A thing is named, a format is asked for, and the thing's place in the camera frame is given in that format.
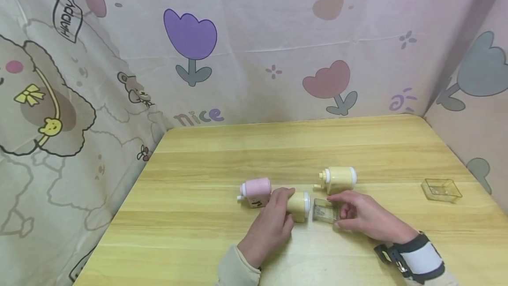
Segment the wooden table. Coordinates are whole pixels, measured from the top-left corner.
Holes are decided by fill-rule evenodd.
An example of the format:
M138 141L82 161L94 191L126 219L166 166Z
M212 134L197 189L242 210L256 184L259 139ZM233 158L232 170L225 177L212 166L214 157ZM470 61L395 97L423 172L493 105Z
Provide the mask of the wooden table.
M258 210L238 186L268 177L311 198L318 172L354 166L359 192L427 233L461 285L506 285L508 220L425 121L398 115L180 128L158 145L79 276L77 286L210 286L228 246ZM456 205L431 202L425 178L453 179ZM297 224L264 264L260 285L404 285L365 236Z

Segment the pink heart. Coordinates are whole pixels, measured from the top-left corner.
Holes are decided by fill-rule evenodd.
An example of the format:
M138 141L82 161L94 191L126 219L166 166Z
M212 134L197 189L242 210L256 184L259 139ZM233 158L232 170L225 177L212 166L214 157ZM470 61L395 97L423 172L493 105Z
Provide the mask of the pink heart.
M322 68L314 76L303 79L303 88L315 98L334 98L349 84L350 69L346 62L335 61L330 68Z
M344 0L318 0L314 2L314 15L323 20L334 20L340 15Z

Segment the pink cheek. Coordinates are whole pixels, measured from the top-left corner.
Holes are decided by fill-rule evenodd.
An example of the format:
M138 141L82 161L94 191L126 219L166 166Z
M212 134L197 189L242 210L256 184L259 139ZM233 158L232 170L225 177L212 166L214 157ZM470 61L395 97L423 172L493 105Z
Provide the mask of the pink cheek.
M13 73L13 74L20 73L21 71L23 71L23 64L21 64L21 62L19 62L19 61L15 61L15 60L9 61L5 65L5 69L9 73Z

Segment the fabric backdrop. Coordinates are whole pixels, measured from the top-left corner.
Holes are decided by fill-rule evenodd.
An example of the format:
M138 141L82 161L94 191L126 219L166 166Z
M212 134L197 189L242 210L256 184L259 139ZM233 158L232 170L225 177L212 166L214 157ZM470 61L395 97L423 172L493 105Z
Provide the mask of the fabric backdrop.
M70 285L172 127L433 104L507 207L494 1L0 0L0 285Z

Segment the black strap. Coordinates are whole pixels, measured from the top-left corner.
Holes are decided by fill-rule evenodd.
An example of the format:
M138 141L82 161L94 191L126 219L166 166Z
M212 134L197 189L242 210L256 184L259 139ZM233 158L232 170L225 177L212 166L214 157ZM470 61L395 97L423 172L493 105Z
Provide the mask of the black strap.
M420 234L418 234L417 237L415 237L414 239L403 245L397 243L394 243L394 245L391 247L387 247L386 245L378 245L374 247L374 251L380 258L381 262L394 263L399 269L399 271L402 273L402 276L404 278L411 278L415 280L415 282L424 285L425 281L438 278L439 276L444 274L445 272L444 262L442 262L441 265L432 272L425 274L414 274L411 272L410 267L407 265L401 253L411 253L416 250L419 250L422 247L424 247L428 242L430 242L428 237L423 232L420 232Z

